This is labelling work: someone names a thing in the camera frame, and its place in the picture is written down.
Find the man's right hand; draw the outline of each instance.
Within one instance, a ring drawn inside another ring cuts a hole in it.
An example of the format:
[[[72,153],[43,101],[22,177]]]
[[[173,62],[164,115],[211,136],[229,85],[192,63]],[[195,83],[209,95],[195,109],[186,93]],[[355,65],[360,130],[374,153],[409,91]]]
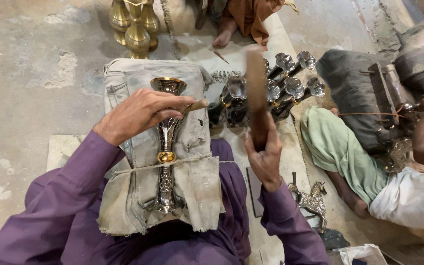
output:
[[[197,102],[192,97],[139,89],[106,114],[93,131],[108,143],[119,146],[127,139],[150,129],[166,118],[182,119],[174,108]]]
[[[246,134],[245,148],[248,153],[250,166],[256,177],[261,181],[267,192],[274,192],[281,186],[282,177],[279,174],[279,161],[281,159],[282,142],[271,114],[268,112],[268,142],[266,149],[259,153],[254,149],[250,132]]]

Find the person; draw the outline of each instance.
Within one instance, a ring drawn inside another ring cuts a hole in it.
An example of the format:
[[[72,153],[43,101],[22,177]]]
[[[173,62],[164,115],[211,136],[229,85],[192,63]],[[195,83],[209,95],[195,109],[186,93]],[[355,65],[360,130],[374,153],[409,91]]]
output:
[[[196,102],[186,96],[140,89],[105,115],[62,168],[36,178],[26,209],[0,230],[1,264],[244,264],[250,255],[246,186],[235,163],[220,165],[222,199],[217,230],[193,232],[180,220],[129,237],[102,234],[96,223],[104,174],[124,157],[118,147],[164,118],[183,118],[175,109]],[[321,238],[300,213],[279,175],[282,144],[269,120],[266,151],[257,153],[247,136],[250,165],[262,182],[261,220],[283,243],[286,264],[328,264]],[[230,145],[211,140],[220,161],[233,160]]]
[[[301,119],[301,131],[313,163],[325,170],[357,216],[424,229],[424,168],[409,163],[419,171],[406,166],[387,175],[363,150],[336,108],[310,107]],[[424,165],[424,113],[413,134],[413,157]]]
[[[221,15],[219,35],[212,42],[212,46],[216,49],[226,47],[233,33],[239,28],[244,37],[251,34],[256,43],[267,51],[269,33],[263,21],[278,12],[284,2],[284,0],[228,0],[225,9],[222,9],[223,13],[214,11],[212,8],[213,19],[217,17],[215,13]]]

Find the bare foot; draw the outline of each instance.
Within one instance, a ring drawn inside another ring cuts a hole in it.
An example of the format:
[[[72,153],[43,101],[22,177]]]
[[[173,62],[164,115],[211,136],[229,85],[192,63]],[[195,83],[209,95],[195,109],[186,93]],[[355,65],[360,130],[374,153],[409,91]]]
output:
[[[368,204],[365,203],[348,185],[346,179],[338,172],[326,171],[331,181],[335,185],[338,196],[350,207],[350,209],[362,219],[371,216],[368,212]]]
[[[233,32],[239,28],[238,24],[233,20],[229,19],[225,21],[219,28],[219,36],[212,42],[214,48],[224,48],[228,45],[230,38],[232,38]]]
[[[330,110],[331,111],[331,113],[333,113],[335,116],[337,116],[338,117],[338,109],[337,108],[333,108],[333,109],[331,109]]]

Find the wrist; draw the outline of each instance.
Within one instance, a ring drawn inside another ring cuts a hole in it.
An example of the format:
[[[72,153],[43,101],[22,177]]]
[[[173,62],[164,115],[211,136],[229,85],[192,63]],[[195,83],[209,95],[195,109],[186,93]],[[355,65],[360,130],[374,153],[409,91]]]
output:
[[[119,146],[121,143],[124,142],[120,139],[119,135],[115,132],[115,130],[110,129],[109,125],[103,122],[103,120],[94,125],[92,130],[97,135],[101,136],[106,142],[112,144],[115,147]]]
[[[274,192],[281,187],[282,177],[279,175],[276,178],[273,178],[270,181],[263,182],[263,187],[267,192]]]

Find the purple shirt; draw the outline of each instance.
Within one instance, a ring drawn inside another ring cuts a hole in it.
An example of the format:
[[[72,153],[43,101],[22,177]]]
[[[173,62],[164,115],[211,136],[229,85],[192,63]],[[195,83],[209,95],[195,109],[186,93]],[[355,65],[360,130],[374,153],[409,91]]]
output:
[[[230,145],[211,141],[212,154],[233,160]],[[91,131],[63,168],[38,177],[26,195],[26,210],[9,217],[0,230],[0,264],[112,264],[142,250],[130,264],[243,264],[250,255],[246,186],[235,163],[220,165],[226,213],[217,230],[193,232],[174,220],[146,235],[114,237],[96,223],[105,173],[123,151]],[[328,264],[320,237],[312,231],[283,182],[273,193],[262,189],[261,220],[282,241],[286,264]]]

